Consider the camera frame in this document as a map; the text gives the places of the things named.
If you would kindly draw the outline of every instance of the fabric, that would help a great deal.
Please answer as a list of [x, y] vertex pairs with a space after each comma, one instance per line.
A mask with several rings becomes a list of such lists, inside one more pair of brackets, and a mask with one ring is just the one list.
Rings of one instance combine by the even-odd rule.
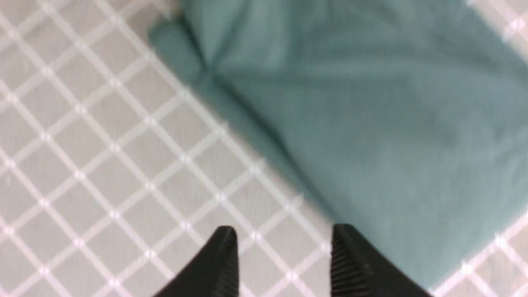
[[528, 69], [458, 0], [187, 1], [150, 41], [423, 286], [524, 211]]

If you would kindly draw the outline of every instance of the tiled floor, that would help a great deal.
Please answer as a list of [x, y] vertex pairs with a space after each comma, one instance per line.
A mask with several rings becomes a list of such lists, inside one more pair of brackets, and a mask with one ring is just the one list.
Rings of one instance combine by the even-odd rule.
[[[472, 5], [528, 56], [505, 1]], [[0, 0], [0, 296], [150, 296], [218, 225], [243, 296], [328, 296], [330, 223], [146, 45], [171, 4]], [[526, 225], [435, 295], [527, 295]]]

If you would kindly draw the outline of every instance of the floor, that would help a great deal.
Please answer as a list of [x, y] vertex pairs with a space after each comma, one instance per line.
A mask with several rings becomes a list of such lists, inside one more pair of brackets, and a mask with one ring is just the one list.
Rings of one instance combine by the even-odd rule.
[[[469, 4], [528, 57], [526, 0]], [[242, 296], [329, 295], [330, 222], [146, 44], [171, 6], [0, 1], [0, 296], [151, 296], [218, 225]], [[434, 295], [528, 296], [527, 225]]]

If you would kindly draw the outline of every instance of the teal cloth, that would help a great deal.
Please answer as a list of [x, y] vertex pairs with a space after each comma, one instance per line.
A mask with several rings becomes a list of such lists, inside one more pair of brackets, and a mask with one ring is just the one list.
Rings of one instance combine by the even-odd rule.
[[525, 212], [528, 67], [459, 0], [188, 0], [157, 54], [424, 287]]

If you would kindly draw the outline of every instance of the gray tile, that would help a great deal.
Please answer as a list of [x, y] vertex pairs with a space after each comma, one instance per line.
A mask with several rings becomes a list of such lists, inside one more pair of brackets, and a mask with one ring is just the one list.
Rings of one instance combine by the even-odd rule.
[[83, 55], [78, 54], [68, 64], [59, 69], [57, 76], [79, 101], [106, 84], [104, 76]]
[[528, 282], [524, 273], [500, 250], [481, 264], [476, 273], [499, 296], [511, 296]]
[[17, 89], [37, 72], [33, 62], [16, 44], [2, 51], [0, 55], [0, 77], [11, 90]]
[[33, 128], [22, 118], [15, 108], [9, 107], [0, 113], [0, 147], [8, 155], [14, 155], [37, 138]]
[[287, 182], [282, 175], [275, 171], [270, 165], [267, 165], [262, 172], [286, 199], [293, 200], [293, 198], [300, 195], [297, 189]]
[[139, 135], [123, 150], [149, 178], [158, 175], [163, 169], [178, 161], [178, 157], [152, 131]]
[[159, 123], [184, 150], [191, 149], [211, 133], [207, 124], [187, 104], [179, 105]]
[[22, 97], [21, 102], [44, 128], [49, 128], [55, 124], [72, 109], [71, 105], [49, 81], [38, 85]]
[[320, 244], [315, 242], [291, 216], [267, 233], [265, 238], [291, 268], [296, 267], [314, 250], [320, 248]]
[[330, 260], [330, 257], [322, 257], [300, 275], [315, 296], [330, 295], [330, 277], [328, 274], [327, 277], [321, 277], [322, 272], [330, 271]]
[[260, 227], [282, 209], [264, 185], [256, 179], [250, 180], [236, 191], [229, 201], [244, 214], [254, 228]]
[[184, 233], [161, 251], [158, 258], [174, 273], [178, 273], [196, 255], [199, 249], [200, 247], [193, 239]]
[[108, 4], [110, 4], [115, 10], [119, 11], [123, 9], [123, 7], [130, 4], [131, 0], [107, 0]]
[[24, 40], [46, 63], [54, 61], [73, 45], [70, 38], [51, 18], [31, 30]]
[[[328, 292], [325, 295], [316, 295], [316, 296], [324, 297], [327, 295], [328, 295]], [[295, 287], [294, 285], [289, 285], [286, 288], [284, 288], [282, 291], [280, 291], [276, 296], [277, 297], [303, 297], [305, 295], [302, 294], [301, 291], [299, 291], [299, 289]]]
[[512, 239], [509, 244], [513, 249], [528, 262], [528, 227], [522, 228]]
[[128, 80], [126, 87], [151, 113], [176, 96], [176, 91], [152, 66], [141, 70]]
[[159, 190], [184, 216], [195, 213], [213, 199], [211, 193], [187, 168], [182, 168], [159, 186]]
[[143, 185], [113, 156], [88, 175], [97, 189], [114, 206], [118, 206]]
[[125, 288], [133, 296], [154, 296], [168, 280], [150, 262], [141, 267], [136, 273], [124, 282]]
[[242, 150], [248, 155], [249, 159], [252, 162], [259, 161], [262, 156], [240, 135], [238, 135], [236, 132], [231, 131], [228, 129], [228, 135], [233, 141], [242, 148]]
[[501, 14], [494, 5], [491, 4], [496, 0], [478, 1], [478, 5], [474, 5], [475, 10], [484, 17], [484, 20], [494, 29], [501, 32], [508, 26], [508, 22], [503, 14]]
[[22, 297], [59, 297], [57, 291], [45, 279], [40, 279], [22, 294]]
[[72, 296], [92, 296], [106, 284], [105, 278], [81, 252], [69, 256], [52, 273]]
[[121, 297], [122, 295], [119, 294], [116, 290], [110, 291], [110, 293], [106, 294], [106, 297]]
[[327, 242], [332, 240], [332, 220], [322, 214], [311, 201], [305, 200], [298, 208], [298, 211], [306, 218], [306, 221], [315, 228], [323, 239]]
[[127, 20], [127, 24], [132, 31], [136, 32], [139, 38], [147, 43], [148, 28], [150, 28], [159, 18], [161, 12], [153, 4], [147, 4], [136, 14]]
[[0, 11], [11, 22], [13, 26], [18, 26], [30, 15], [39, 10], [39, 5], [35, 0], [1, 1]]
[[528, 1], [526, 0], [505, 0], [505, 2], [518, 15], [528, 12]]
[[76, 119], [54, 139], [79, 168], [106, 149], [104, 142], [83, 118]]
[[141, 119], [117, 93], [108, 95], [90, 108], [90, 113], [114, 139], [139, 124]]
[[105, 35], [92, 49], [116, 75], [141, 57], [141, 53], [119, 29]]
[[42, 263], [47, 263], [71, 243], [62, 228], [45, 211], [36, 215], [17, 233]]
[[12, 223], [36, 204], [36, 200], [11, 172], [0, 177], [0, 216]]
[[253, 245], [240, 256], [241, 281], [256, 296], [265, 293], [283, 277], [282, 271], [258, 245]]
[[123, 217], [149, 246], [154, 246], [179, 226], [152, 195], [141, 199]]
[[22, 161], [20, 169], [43, 195], [49, 194], [72, 174], [45, 144]]
[[107, 20], [95, 1], [73, 1], [62, 9], [61, 15], [79, 35], [85, 35]]
[[0, 243], [0, 286], [8, 292], [28, 279], [36, 268], [11, 240]]
[[76, 184], [54, 201], [53, 207], [79, 236], [107, 215], [81, 183]]
[[221, 141], [215, 142], [194, 161], [219, 189], [228, 186], [248, 169]]
[[143, 253], [117, 224], [95, 235], [87, 245], [113, 275], [118, 275]]
[[194, 224], [194, 229], [207, 240], [213, 232], [220, 226], [231, 226], [237, 231], [239, 242], [248, 238], [247, 231], [233, 218], [233, 216], [223, 207], [217, 206], [206, 217]]
[[485, 297], [478, 288], [469, 279], [460, 281], [455, 287], [453, 287], [445, 297]]

